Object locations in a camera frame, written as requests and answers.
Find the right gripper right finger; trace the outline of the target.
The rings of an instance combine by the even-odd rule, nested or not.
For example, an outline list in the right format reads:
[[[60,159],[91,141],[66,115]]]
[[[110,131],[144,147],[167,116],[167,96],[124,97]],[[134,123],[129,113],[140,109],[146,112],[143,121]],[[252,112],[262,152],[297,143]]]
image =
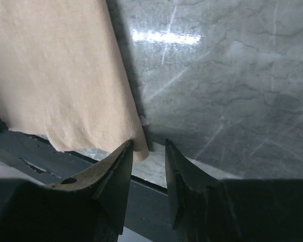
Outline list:
[[[303,241],[303,179],[216,179],[170,140],[165,155],[180,241]]]

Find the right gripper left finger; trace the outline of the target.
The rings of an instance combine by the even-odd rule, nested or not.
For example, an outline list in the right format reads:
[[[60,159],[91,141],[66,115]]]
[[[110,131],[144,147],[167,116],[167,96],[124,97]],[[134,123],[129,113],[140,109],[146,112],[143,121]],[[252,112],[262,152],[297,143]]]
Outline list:
[[[133,142],[59,184],[0,178],[0,241],[117,241],[123,233]]]

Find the beige t-shirt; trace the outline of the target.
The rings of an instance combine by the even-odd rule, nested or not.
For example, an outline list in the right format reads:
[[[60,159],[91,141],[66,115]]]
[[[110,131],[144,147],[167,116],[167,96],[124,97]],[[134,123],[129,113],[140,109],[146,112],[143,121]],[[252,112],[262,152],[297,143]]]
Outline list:
[[[58,151],[148,157],[106,1],[0,1],[0,118]]]

